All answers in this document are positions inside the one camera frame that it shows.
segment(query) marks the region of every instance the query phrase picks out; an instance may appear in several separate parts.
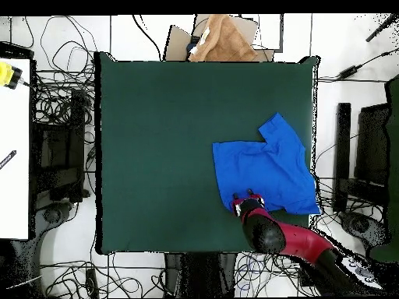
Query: blue cloth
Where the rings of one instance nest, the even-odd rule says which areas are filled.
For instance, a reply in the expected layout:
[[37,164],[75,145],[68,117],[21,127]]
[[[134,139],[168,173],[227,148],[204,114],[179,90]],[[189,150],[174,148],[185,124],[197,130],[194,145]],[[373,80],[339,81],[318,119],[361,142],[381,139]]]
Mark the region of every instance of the blue cloth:
[[232,211],[233,193],[261,194],[268,211],[320,214],[316,185],[305,165],[305,147],[276,113],[259,128],[266,142],[213,143],[217,184],[224,206]]

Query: green mat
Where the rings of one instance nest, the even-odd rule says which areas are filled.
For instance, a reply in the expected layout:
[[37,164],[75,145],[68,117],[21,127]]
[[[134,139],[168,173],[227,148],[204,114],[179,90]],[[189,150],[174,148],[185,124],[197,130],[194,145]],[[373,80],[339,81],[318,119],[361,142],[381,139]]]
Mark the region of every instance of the green mat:
[[258,128],[279,112],[310,165],[318,62],[114,62],[96,53],[97,251],[250,251],[219,196],[212,142],[264,141]]

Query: black border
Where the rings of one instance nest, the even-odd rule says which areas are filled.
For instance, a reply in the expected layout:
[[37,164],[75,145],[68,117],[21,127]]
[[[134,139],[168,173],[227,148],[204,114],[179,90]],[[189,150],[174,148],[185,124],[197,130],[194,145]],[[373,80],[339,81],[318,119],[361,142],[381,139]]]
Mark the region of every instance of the black border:
[[101,148],[101,59],[100,52],[94,52],[94,132],[96,134],[96,140],[94,146],[96,148],[96,244],[94,250],[97,254],[103,255],[101,251],[101,245],[103,241],[103,203],[102,203],[102,170],[103,170],[103,153]]
[[[36,90],[37,76],[36,76],[36,61],[34,60],[34,52],[24,48],[14,46],[6,42],[0,42],[0,57],[10,59],[27,59],[30,60],[30,85]],[[36,92],[30,90],[29,93],[29,188],[28,188],[28,238],[26,240],[10,239],[11,241],[29,241],[36,237],[35,234],[35,215],[36,215],[36,201],[37,201],[37,174],[34,171],[35,150],[33,148],[33,131],[34,118],[36,118]]]

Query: white floor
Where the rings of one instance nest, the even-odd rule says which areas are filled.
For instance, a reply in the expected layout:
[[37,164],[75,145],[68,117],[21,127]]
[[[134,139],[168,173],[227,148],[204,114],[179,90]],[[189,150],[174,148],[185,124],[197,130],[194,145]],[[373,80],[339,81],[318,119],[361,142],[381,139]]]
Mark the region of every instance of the white floor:
[[[276,62],[297,62],[301,58],[309,55],[319,55],[321,63],[319,77],[336,76],[340,71],[351,65],[357,65],[373,58],[374,56],[390,51],[397,47],[396,24],[385,29],[371,42],[366,43],[365,39],[373,32],[382,19],[387,14],[284,14],[284,51],[276,53]],[[169,26],[175,24],[187,32],[192,31],[194,15],[184,16],[143,16],[146,32],[153,38],[158,45],[161,56],[164,53],[164,46],[168,35]],[[76,32],[73,25],[65,18],[54,18],[48,22],[49,17],[28,17],[28,21],[34,34],[34,45],[37,60],[37,69],[50,69],[48,60],[43,48],[51,59],[68,40],[82,43],[80,35]],[[99,51],[110,51],[117,60],[135,61],[150,60],[157,61],[158,53],[154,45],[139,31],[131,16],[75,16],[77,22],[89,30],[95,40],[95,44],[90,34],[80,28],[85,43],[91,51],[97,46]],[[262,35],[267,35],[268,29],[262,31]],[[9,41],[9,22],[0,17],[0,40]],[[276,40],[275,37],[264,37],[264,40]],[[12,42],[15,44],[29,45],[31,43],[29,30],[26,27],[23,17],[12,19]],[[69,53],[72,47],[70,43],[55,57],[55,63],[63,69],[66,68]],[[74,50],[71,57],[69,70],[80,70],[84,61],[82,51]],[[399,73],[398,53],[379,58],[369,63],[364,68],[352,76],[352,79],[372,79],[388,80]],[[364,106],[381,104],[386,102],[383,83],[369,82],[338,82],[322,83],[318,85],[318,116],[317,116],[317,142],[316,155],[319,155],[328,147],[334,144],[334,123],[337,104],[340,102],[351,103],[351,134],[355,135],[358,131],[358,113]],[[355,160],[356,139],[351,140],[351,174],[353,174],[353,164]],[[333,176],[334,149],[329,150],[320,157],[316,167],[316,173],[322,178]],[[331,186],[331,180],[322,182]],[[88,182],[85,181],[85,188],[90,190]],[[90,247],[94,239],[95,228],[95,196],[85,199],[79,206],[79,211],[73,221],[63,224],[59,228],[50,231],[44,239],[41,250],[41,264],[55,264],[59,262],[88,261],[90,260]],[[343,232],[339,225],[331,223],[329,228],[320,225],[320,229],[332,234],[345,247],[359,253],[363,253],[360,242]],[[106,256],[93,253],[93,261],[97,266],[106,267],[108,259]],[[164,256],[158,253],[118,253],[115,256],[115,266],[117,266],[120,277],[135,277],[143,285],[143,290],[149,290],[152,275],[159,275],[160,268],[164,266]],[[118,267],[154,267],[154,269],[127,269]],[[47,287],[55,278],[62,274],[65,268],[46,268],[43,269],[43,285]],[[113,268],[109,270],[110,275],[115,276]],[[79,280],[84,283],[84,274],[78,272]],[[296,296],[297,290],[283,276],[263,274],[256,281],[249,281],[249,278],[240,282],[241,289],[237,288],[238,297],[251,297],[252,288],[255,290],[267,283],[266,290],[262,290],[260,296],[268,297],[288,297]],[[100,286],[106,285],[104,276],[97,274]],[[134,281],[129,281],[126,285],[129,290],[137,289]],[[115,289],[115,285],[110,285],[110,290]],[[138,297],[140,290],[131,294]],[[54,294],[65,293],[65,288],[58,286],[53,291]],[[161,297],[160,290],[152,290],[146,297]],[[121,290],[116,290],[110,297],[125,297]]]

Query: cardboard box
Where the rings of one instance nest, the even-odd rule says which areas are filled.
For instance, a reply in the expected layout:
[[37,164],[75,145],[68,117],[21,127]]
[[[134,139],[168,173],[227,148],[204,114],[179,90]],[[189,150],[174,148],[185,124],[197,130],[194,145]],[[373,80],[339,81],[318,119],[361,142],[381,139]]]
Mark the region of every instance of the cardboard box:
[[185,61],[187,58],[186,47],[190,41],[191,36],[187,32],[179,29],[175,25],[171,25],[168,39],[166,40],[164,60]]

